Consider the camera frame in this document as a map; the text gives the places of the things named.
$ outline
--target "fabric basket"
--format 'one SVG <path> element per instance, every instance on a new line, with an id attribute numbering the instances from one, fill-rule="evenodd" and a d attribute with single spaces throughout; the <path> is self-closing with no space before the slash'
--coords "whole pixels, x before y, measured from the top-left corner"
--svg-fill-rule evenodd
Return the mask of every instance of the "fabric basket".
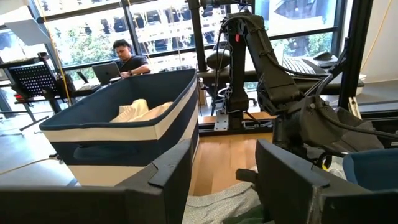
<path id="1" fill-rule="evenodd" d="M 149 109 L 173 104 L 150 121 L 110 123 L 119 106 L 140 98 Z M 82 99 L 40 129 L 81 185 L 116 185 L 184 139 L 196 150 L 197 101 L 195 70 L 141 75 Z"/>

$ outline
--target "laptop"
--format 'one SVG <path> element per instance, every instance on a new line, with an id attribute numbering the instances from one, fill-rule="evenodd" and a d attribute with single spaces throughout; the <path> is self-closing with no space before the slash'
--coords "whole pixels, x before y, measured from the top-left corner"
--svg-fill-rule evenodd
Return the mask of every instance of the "laptop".
<path id="1" fill-rule="evenodd" d="M 119 68 L 114 62 L 103 65 L 94 65 L 92 68 L 101 85 L 107 85 L 111 82 L 112 78 L 120 77 Z"/>
<path id="2" fill-rule="evenodd" d="M 286 57 L 284 55 L 283 46 L 276 47 L 274 49 L 274 52 L 275 52 L 275 56 L 277 57 L 279 64 L 289 70 L 292 70 L 295 72 L 306 73 L 306 74 L 310 74 L 310 75 L 326 73 L 326 71 L 324 69 L 316 66 L 314 63 L 310 62 L 307 59 L 304 59 L 302 57 Z"/>

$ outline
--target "man's hair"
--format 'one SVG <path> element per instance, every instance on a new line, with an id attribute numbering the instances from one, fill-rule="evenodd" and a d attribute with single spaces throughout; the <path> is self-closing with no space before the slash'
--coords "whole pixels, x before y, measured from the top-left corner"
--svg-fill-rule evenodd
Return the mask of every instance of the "man's hair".
<path id="1" fill-rule="evenodd" d="M 126 40 L 121 39 L 121 40 L 117 40 L 117 41 L 115 41 L 113 43 L 113 49 L 115 49 L 116 47 L 129 47 L 129 48 L 131 48 L 131 45 Z"/>

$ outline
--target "man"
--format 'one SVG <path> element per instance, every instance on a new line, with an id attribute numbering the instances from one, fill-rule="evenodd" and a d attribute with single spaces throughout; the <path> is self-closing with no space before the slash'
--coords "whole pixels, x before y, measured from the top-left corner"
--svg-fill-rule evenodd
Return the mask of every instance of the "man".
<path id="1" fill-rule="evenodd" d="M 115 41 L 113 49 L 119 56 L 119 60 L 115 62 L 122 78 L 150 72 L 146 57 L 131 55 L 131 45 L 124 39 Z"/>

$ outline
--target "black t-shirt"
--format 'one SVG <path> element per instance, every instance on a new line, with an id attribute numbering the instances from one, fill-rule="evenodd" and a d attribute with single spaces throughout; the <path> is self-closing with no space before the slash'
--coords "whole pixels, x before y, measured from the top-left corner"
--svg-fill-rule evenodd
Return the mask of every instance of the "black t-shirt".
<path id="1" fill-rule="evenodd" d="M 120 72 L 128 72 L 148 64 L 147 58 L 142 56 L 131 56 L 127 62 L 123 62 L 120 59 L 115 62 Z"/>

